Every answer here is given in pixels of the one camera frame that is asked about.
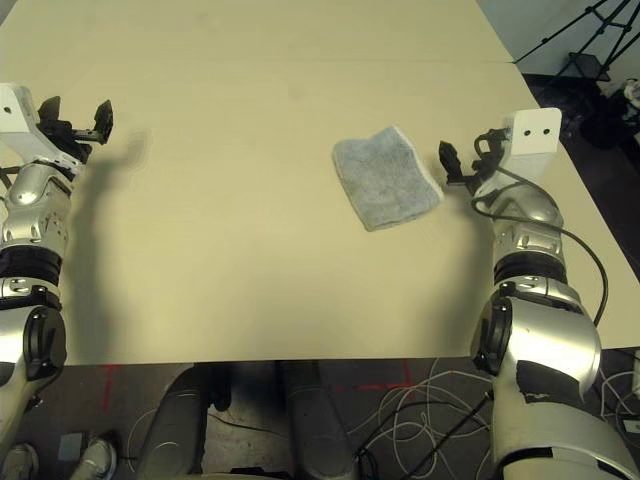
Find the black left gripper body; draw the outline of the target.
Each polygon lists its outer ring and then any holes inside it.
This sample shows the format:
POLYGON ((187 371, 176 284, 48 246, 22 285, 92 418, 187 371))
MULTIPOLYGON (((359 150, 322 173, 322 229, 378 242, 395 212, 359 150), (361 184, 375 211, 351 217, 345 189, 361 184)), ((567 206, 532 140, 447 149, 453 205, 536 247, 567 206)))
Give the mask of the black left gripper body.
POLYGON ((99 134, 94 130, 76 130, 68 121, 42 120, 38 129, 59 150, 79 161, 88 160, 92 152, 89 142, 99 142, 99 134))

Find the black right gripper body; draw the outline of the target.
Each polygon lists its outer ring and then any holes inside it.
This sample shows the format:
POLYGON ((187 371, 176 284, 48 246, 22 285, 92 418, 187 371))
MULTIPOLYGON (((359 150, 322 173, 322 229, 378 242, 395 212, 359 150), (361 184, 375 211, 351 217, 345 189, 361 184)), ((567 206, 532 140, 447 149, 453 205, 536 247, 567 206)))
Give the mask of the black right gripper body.
POLYGON ((488 180, 496 170, 501 155, 502 148, 489 149, 480 153, 480 158, 472 162, 473 175, 464 175, 463 184, 454 184, 453 186, 464 186, 468 191, 477 191, 480 186, 488 180))

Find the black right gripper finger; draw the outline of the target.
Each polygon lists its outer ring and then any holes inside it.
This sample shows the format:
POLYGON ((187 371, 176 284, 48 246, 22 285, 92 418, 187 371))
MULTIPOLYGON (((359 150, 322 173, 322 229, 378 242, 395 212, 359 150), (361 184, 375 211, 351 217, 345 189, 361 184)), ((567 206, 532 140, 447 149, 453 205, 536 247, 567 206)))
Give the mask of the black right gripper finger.
POLYGON ((464 175, 461 170, 461 162, 455 147, 446 141, 441 141, 438 147, 438 154, 441 166, 446 172, 448 185, 463 184, 464 175))

